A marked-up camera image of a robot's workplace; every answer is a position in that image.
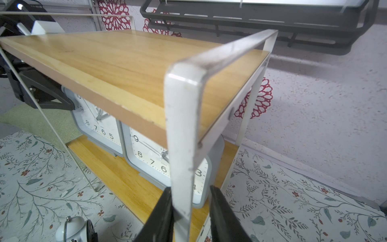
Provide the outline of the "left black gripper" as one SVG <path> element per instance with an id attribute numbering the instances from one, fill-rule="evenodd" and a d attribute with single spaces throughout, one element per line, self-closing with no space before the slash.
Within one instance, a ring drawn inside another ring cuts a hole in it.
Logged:
<path id="1" fill-rule="evenodd" d="M 1 57 L 1 77 L 8 78 L 14 95 L 18 100 L 32 108 L 36 108 L 34 104 L 34 101 L 36 101 L 42 109 L 66 111 L 75 109 L 74 103 L 63 93 L 61 84 L 7 51 L 4 53 L 27 87 L 27 89 L 23 88 L 9 65 Z"/>

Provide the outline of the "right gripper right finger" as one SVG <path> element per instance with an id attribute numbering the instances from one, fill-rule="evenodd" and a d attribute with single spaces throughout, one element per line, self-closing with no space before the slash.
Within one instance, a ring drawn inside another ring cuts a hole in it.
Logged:
<path id="1" fill-rule="evenodd" d="M 221 190 L 210 186 L 210 221 L 213 242 L 251 242 Z"/>

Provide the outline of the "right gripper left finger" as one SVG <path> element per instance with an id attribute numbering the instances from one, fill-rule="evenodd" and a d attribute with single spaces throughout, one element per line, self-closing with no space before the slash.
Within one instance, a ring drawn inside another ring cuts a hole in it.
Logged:
<path id="1" fill-rule="evenodd" d="M 171 187 L 167 187 L 134 242 L 172 242 L 173 211 Z"/>

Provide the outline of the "grey square alarm clock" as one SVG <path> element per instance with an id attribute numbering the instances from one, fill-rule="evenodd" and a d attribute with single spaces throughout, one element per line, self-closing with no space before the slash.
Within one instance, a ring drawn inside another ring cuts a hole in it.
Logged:
<path id="1" fill-rule="evenodd" d="M 125 159 L 140 176 L 164 190 L 171 186 L 169 152 L 146 136 L 121 123 Z M 219 136 L 208 155 L 195 171 L 193 185 L 193 207 L 202 208 L 213 185 L 225 148 L 223 136 Z"/>

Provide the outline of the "grey square clock face-down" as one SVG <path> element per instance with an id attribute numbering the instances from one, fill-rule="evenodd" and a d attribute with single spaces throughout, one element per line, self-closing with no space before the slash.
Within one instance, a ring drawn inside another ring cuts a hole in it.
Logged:
<path id="1" fill-rule="evenodd" d="M 65 87 L 62 91 L 75 106 L 71 114 L 80 132 L 108 153 L 122 157 L 118 120 L 73 91 Z"/>

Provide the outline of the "wooden white-framed two-tier shelf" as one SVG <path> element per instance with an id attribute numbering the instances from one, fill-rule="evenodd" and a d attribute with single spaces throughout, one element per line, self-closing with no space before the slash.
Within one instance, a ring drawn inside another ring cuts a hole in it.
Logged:
<path id="1" fill-rule="evenodd" d="M 220 45 L 136 30 L 1 38 L 26 62 L 169 151 L 174 235 L 190 235 L 194 171 L 259 87 L 277 30 Z"/>

